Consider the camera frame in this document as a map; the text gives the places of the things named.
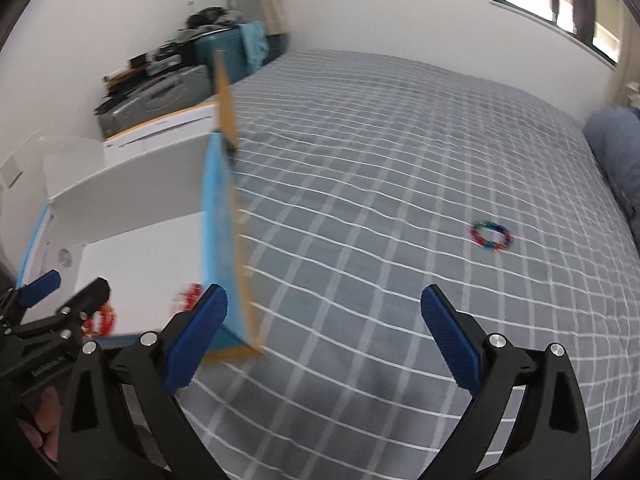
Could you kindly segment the left hand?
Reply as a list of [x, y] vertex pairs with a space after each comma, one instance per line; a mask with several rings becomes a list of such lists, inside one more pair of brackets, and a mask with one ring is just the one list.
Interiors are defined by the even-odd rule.
[[47, 457], [50, 462], [58, 462], [58, 433], [63, 407], [55, 386], [49, 386], [40, 392], [38, 408], [32, 415], [33, 422], [20, 420], [18, 426], [32, 446]]

